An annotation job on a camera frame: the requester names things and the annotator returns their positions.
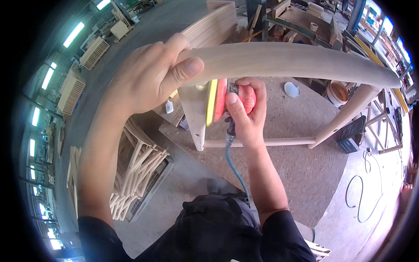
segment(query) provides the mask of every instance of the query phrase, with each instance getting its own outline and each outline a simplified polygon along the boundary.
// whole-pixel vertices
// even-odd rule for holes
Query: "right hand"
[[[257,149],[265,146],[263,139],[263,126],[266,118],[266,87],[265,83],[257,78],[245,77],[238,79],[240,86],[250,85],[255,90],[256,105],[249,114],[246,114],[243,103],[235,93],[227,93],[225,104],[235,123],[237,138],[247,149]]]

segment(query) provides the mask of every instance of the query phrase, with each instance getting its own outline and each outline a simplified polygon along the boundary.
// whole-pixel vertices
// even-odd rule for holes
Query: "forearm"
[[[114,188],[118,145],[127,114],[121,113],[112,104],[102,101],[93,119],[83,145],[78,168],[78,212],[81,215],[97,216],[104,213],[112,225],[109,199]]]
[[[261,216],[261,223],[278,210],[288,209],[288,200],[284,185],[266,150],[260,143],[255,148],[244,148],[247,159],[250,190],[256,208]]]

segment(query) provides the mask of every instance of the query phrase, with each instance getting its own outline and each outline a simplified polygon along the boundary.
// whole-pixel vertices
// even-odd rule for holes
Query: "left hand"
[[[186,37],[176,33],[166,43],[134,50],[115,74],[101,104],[118,110],[126,118],[162,104],[204,69],[204,62],[197,57],[175,64],[179,53],[187,49],[190,47]]]

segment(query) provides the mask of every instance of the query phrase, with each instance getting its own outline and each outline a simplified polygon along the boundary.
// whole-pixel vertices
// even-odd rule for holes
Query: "yellow sanding pad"
[[[214,119],[214,106],[215,106],[215,95],[217,94],[217,79],[211,81],[208,92],[208,105],[207,105],[207,127],[212,124]]]

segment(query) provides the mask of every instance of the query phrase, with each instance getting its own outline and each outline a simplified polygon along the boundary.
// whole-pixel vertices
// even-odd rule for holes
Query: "black shirt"
[[[98,218],[80,217],[85,259],[88,262],[316,261],[290,211],[271,215],[260,233],[237,220],[226,205],[202,203],[185,202],[176,223],[135,259],[126,254],[115,230],[107,223]]]

